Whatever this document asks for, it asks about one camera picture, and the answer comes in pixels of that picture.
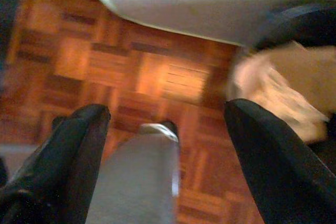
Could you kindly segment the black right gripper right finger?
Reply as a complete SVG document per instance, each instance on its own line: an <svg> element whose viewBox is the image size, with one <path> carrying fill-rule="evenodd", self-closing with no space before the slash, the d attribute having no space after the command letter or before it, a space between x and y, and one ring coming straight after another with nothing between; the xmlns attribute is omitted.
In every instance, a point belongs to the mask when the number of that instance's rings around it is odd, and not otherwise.
<svg viewBox="0 0 336 224"><path fill-rule="evenodd" d="M305 144L290 126L245 99L224 117L265 223L335 223L335 138Z"/></svg>

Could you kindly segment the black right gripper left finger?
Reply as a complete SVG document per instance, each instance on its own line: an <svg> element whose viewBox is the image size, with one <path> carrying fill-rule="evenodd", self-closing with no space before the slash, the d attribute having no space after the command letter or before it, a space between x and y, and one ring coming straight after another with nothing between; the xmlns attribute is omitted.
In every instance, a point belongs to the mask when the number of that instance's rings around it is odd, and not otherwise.
<svg viewBox="0 0 336 224"><path fill-rule="evenodd" d="M110 119L102 104L54 118L49 137L1 188L1 223L85 223Z"/></svg>

